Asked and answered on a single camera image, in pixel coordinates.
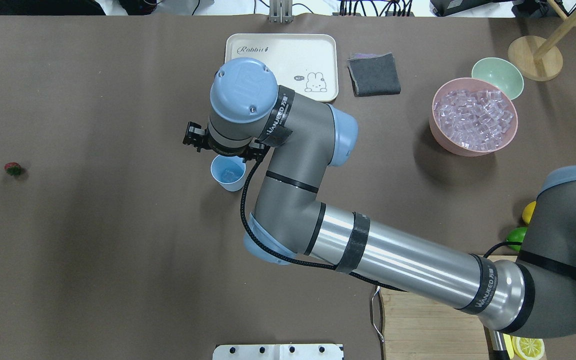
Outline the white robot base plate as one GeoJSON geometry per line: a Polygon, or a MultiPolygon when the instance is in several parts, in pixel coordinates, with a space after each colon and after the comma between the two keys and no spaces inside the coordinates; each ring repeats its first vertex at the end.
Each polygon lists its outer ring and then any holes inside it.
{"type": "Polygon", "coordinates": [[[345,350],[334,343],[222,344],[213,360],[344,360],[345,350]]]}

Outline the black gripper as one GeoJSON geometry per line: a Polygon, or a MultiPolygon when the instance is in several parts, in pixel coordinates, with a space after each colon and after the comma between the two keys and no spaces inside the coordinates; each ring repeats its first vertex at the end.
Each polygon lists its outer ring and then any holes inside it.
{"type": "Polygon", "coordinates": [[[211,150],[223,157],[239,157],[243,162],[262,162],[270,147],[254,139],[242,146],[228,147],[218,143],[208,129],[202,129],[198,123],[189,121],[182,141],[183,145],[193,146],[198,152],[211,150]]]}

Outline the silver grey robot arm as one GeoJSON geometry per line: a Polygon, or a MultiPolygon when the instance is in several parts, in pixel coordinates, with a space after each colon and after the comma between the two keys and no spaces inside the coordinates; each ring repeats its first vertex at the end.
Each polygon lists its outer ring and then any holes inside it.
{"type": "Polygon", "coordinates": [[[253,247],[297,254],[389,289],[478,316],[519,337],[576,334],[576,93],[530,87],[510,146],[466,157],[433,139],[420,99],[353,100],[339,111],[278,86],[262,63],[189,78],[199,144],[242,154],[288,133],[263,176],[247,229],[253,247]]]}

